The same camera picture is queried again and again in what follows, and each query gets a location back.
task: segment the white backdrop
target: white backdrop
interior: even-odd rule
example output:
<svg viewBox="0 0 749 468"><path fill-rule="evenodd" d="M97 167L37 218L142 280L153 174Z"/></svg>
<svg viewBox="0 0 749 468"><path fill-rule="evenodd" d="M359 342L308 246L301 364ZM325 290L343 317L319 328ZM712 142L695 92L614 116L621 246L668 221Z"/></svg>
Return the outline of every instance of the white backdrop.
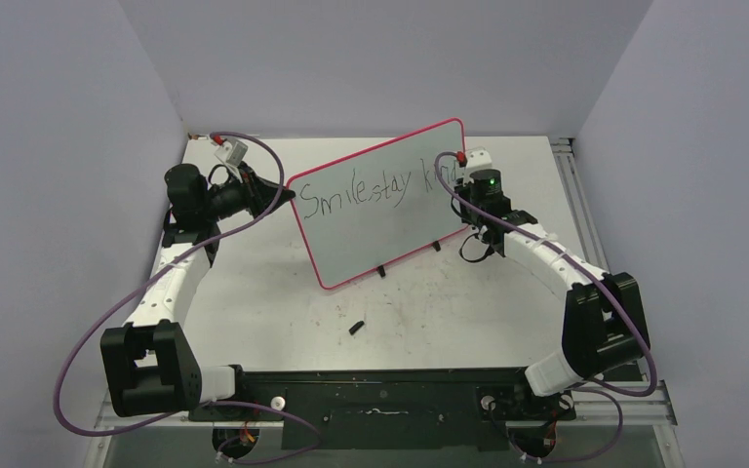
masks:
<svg viewBox="0 0 749 468"><path fill-rule="evenodd" d="M54 420L54 380L149 270L184 140L115 1L0 1L0 467L82 465L88 440ZM91 427L97 340L68 383L65 412Z"/></svg>
<svg viewBox="0 0 749 468"><path fill-rule="evenodd" d="M577 141L689 466L749 466L749 2L655 0Z"/></svg>
<svg viewBox="0 0 749 468"><path fill-rule="evenodd" d="M193 131L575 136L650 0L120 0Z"/></svg>

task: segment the white table surface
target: white table surface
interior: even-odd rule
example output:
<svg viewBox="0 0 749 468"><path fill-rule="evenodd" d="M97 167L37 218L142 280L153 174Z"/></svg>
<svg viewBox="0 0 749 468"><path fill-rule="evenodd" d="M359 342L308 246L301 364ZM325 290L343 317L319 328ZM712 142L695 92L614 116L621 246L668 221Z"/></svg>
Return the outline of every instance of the white table surface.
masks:
<svg viewBox="0 0 749 468"><path fill-rule="evenodd" d="M270 139L290 176L384 138ZM542 136L468 137L488 149L504 193L574 253L581 253L549 142ZM207 140L188 143L183 162L207 175L217 162ZM251 144L248 162L277 180L276 166ZM249 220L237 214L224 232ZM497 254L480 264L457 255L466 233L327 292L320 288L290 206L221 241L194 297L184 332L202 366L247 371L523 367L561 339L563 300L517 263ZM484 246L471 244L470 256ZM366 325L354 336L348 329Z"/></svg>

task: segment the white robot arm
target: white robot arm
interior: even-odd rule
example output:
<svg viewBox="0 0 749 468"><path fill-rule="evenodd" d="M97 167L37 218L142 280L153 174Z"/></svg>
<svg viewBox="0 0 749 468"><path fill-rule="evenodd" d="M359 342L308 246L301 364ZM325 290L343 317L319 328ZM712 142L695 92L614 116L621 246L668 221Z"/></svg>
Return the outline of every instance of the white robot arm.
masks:
<svg viewBox="0 0 749 468"><path fill-rule="evenodd" d="M105 330L100 342L111 402L120 416L193 410L237 391L242 369L200 368L181 328L199 283L214 264L218 241L175 259L217 236L217 221L243 210L257 217L269 207L279 187L242 162L246 149L239 142L218 146L217 152L226 154L217 157L229 172L223 184L208 187L190 164L165 174L171 208L154 273L170 270L146 291L122 327ZM293 197L283 189L273 210Z"/></svg>
<svg viewBox="0 0 749 468"><path fill-rule="evenodd" d="M544 229L534 217L512 210L510 200L503 195L501 174L492 169L488 151L473 150L467 155L461 154L458 160L465 169L463 180L455 188L458 196L540 240L504 229L461 205L463 221L479 229L478 237L490 246L488 252L520 263L565 302L561 346L525 371L532 392L536 396L552 395L597 373L641 358L635 337L618 316L612 314L611 305L590 279L573 268L567 258L584 266L613 293L647 342L647 325L636 281L626 273L611 275L587 263L556 242L557 236ZM543 245L545 241L550 241L561 253Z"/></svg>

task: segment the purple cable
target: purple cable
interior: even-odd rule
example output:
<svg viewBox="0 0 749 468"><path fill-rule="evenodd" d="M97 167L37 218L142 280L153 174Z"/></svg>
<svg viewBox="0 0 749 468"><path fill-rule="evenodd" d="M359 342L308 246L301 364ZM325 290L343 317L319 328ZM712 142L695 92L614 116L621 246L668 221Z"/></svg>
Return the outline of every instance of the purple cable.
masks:
<svg viewBox="0 0 749 468"><path fill-rule="evenodd" d="M607 392L603 392L601 390L596 390L595 388L576 388L573 390L573 392L585 392L585 393L595 393L598 395L601 395L603 397L607 397L610 399L610 401L613 402L615 405L615 410L618 411L618 425L615 427L615 434L612 436L612 439L603 447L591 451L590 453L587 453L585 455L579 455L579 456L568 456L565 458L550 458L550 459L541 459L541 463L576 463L579 461L587 461L591 460L606 451L612 449L615 447L615 443L618 442L618 438L621 437L621 430L624 427L624 413L621 411L621 405L618 403L618 400L611 394ZM523 450L518 448L518 446L515 445L515 442L513 442L514 436L510 438L510 444L512 444L512 447L514 447L518 452L524 453ZM534 457L532 455L526 454L527 460L531 461L538 461L537 457Z"/></svg>
<svg viewBox="0 0 749 468"><path fill-rule="evenodd" d="M297 456L301 453L306 453L307 451L311 451L316 449L318 446L320 446L320 443L322 442L322 439L320 437L320 431L314 427L313 424L306 421L305 419L295 416L291 414L290 412L280 411L278 409L265 407L263 405L258 405L256 403L246 403L246 402L231 402L231 401L221 401L221 402L210 402L208 403L208 406L212 407L240 407L240 408L250 408L252 410L260 410L260 411L267 411L272 412L274 414L277 414L278 416L283 416L287 419L290 419L294 422L297 422L304 426L309 431L313 432L317 436L317 443L313 444L308 447L298 448L295 451L290 451L288 453L284 453L282 455L272 456L270 458L265 458L262 460L233 460L233 463L237 465L264 465L266 463L273 463L275 461L285 460L286 458L291 458L293 456ZM225 440L222 444L219 444L219 447L217 447L217 454L222 453L222 449L228 447L229 444L232 442L238 440L240 436L234 436L230 439Z"/></svg>
<svg viewBox="0 0 749 468"><path fill-rule="evenodd" d="M463 205L464 207L466 207L470 211L475 212L478 215L481 215L481 216L485 217L486 219L489 219L490 221L494 222L495 224L499 224L502 227L505 227L507 229L511 229L511 230L513 230L513 231L515 231L515 232L523 235L524 237L527 237L527 238L532 239L534 241L540 241L541 240L541 238L539 238L535 234L532 234L530 231L522 229L522 228L520 228L520 227L518 227L516 225L513 225L513 224L511 224L509 222L504 221L503 219L500 219L500 218L498 218L496 216L493 216L493 215L491 215L491 214L489 214L489 213L487 213L487 212L479 209L478 207L472 205L471 203L467 202L466 200L460 198L460 196L458 196L458 194L455 193L454 190L452 190L448 185L446 185L446 183L443 180L443 176L441 175L440 162L441 162L441 158L443 158L444 156L454 156L455 158L457 157L457 155L455 153L451 152L451 151L444 151L443 153L439 154L435 158L435 177L437 177L438 181L441 182L441 185L444 186L444 190L446 190L447 192L449 192L449 194L452 195L453 198L455 198L458 202L460 202L461 205ZM562 251L561 248L559 248L558 246L556 246L555 244L553 244L550 241L543 241L541 245L548 247L549 249L551 249L556 254L563 254L564 253L564 251ZM621 394L621 395L626 395L628 397L646 397L648 395L651 395L656 390L656 385L658 384L658 376L656 374L656 363L653 360L653 356L650 354L650 348L648 347L648 344L645 343L645 339L642 338L642 335L639 333L639 330L636 328L636 325L633 324L633 321L630 320L630 317L627 316L627 312L624 311L624 308L621 306L621 304L618 302L618 300L615 298L615 296L612 295L612 293L610 292L610 290L608 290L607 287L601 281L599 281L598 278L596 278L592 273L590 273L589 271L587 271L587 269L584 268L583 266L581 266L580 263L578 263L577 261L575 261L574 259L572 259L572 257L570 255L565 255L564 256L564 260L566 260L567 263L569 263L573 268L575 268L575 270L577 270L579 273L581 273L582 275L584 275L588 280L590 280L596 286L596 288L598 288L599 291L602 292L602 294L604 295L604 297L606 297L607 300L610 302L610 304L612 304L613 310L615 310L615 312L621 318L622 322L624 322L624 325L627 326L627 329L630 331L630 333L633 335L633 337L636 338L636 342L639 344L639 349L642 350L642 354L648 360L648 368L650 370L650 385L645 390L641 390L641 391L625 390L623 388L618 388L618 387L616 387L614 385L610 385L610 384L608 384L608 383L606 383L604 381L601 381L599 379L596 379L596 378L591 378L590 381L595 382L595 383L601 385L602 387L607 388L608 390L611 390L611 391L613 391L615 393L618 393L618 394Z"/></svg>
<svg viewBox="0 0 749 468"><path fill-rule="evenodd" d="M239 134L236 132L217 132L217 133L211 134L211 137L212 138L213 137L238 137L242 139L247 139L248 141L252 141L258 144L259 146L262 147L262 149L267 151L268 154L270 154L271 157L274 158L274 161L277 163L277 169L280 171L280 183L279 183L279 186L277 187L277 192L274 194L274 198L271 200L271 203L268 205L268 208L266 208L262 213L260 213L259 216L243 224L240 227L236 227L234 229L231 229L230 231L225 231L222 234L214 236L211 239L207 239L191 247L184 253L174 258L175 263L179 263L180 261L185 260L194 252L205 248L205 246L211 243L214 243L220 239L224 239L228 236L232 236L238 232L242 232L248 229L249 227L257 224L274 210L274 207L277 205L277 201L280 200L280 195L283 193L283 185L285 184L285 175L283 173L283 162L280 161L280 157L277 156L277 153L275 153L274 150L271 149L270 146L268 146L267 144L265 144L264 142L262 142L261 140L259 140L258 138L254 136ZM162 268L161 270L157 271L153 276L151 276L150 279L144 282L142 286L140 286L135 291L123 297L122 300L120 300L119 302L116 302L116 304L113 305L113 307L111 307L107 312L102 314L102 316L99 317L99 319L96 320L96 322L92 324L91 327L87 331L85 331L85 334L83 334L82 337L79 338L79 340L76 342L76 345L73 346L73 349L70 351L70 354L68 354L67 358L64 359L64 364L61 365L61 370L59 370L59 376L56 378L56 387L53 390L53 414L56 416L56 420L59 422L59 424L61 424L62 427L64 427L64 429L67 429L73 434L84 436L84 437L115 436L118 434L131 432L134 429L138 429L140 427L154 423L161 419L165 419L166 417L172 414L176 414L175 412L166 412L164 414L160 414L158 416L145 419L144 421L138 422L136 424L131 424L130 426L108 429L106 431L93 431L93 430L82 429L80 427L76 427L70 421L68 421L67 418L64 417L64 413L61 412L61 400L60 400L61 399L61 386L64 384L64 378L67 376L67 371L70 369L70 366L72 366L73 360L76 359L76 355L79 354L79 351L81 351L82 347L84 347L85 343L88 341L88 339L90 339L93 333L95 333L99 329L99 327L101 327L101 325L104 322L106 322L107 319L110 318L110 316L118 312L119 309L122 308L122 306L134 300L135 298L139 297L140 295L144 294L150 285L159 281L159 279L165 276L165 273L167 273L173 267L174 266L169 263L168 265L165 266L165 268Z"/></svg>

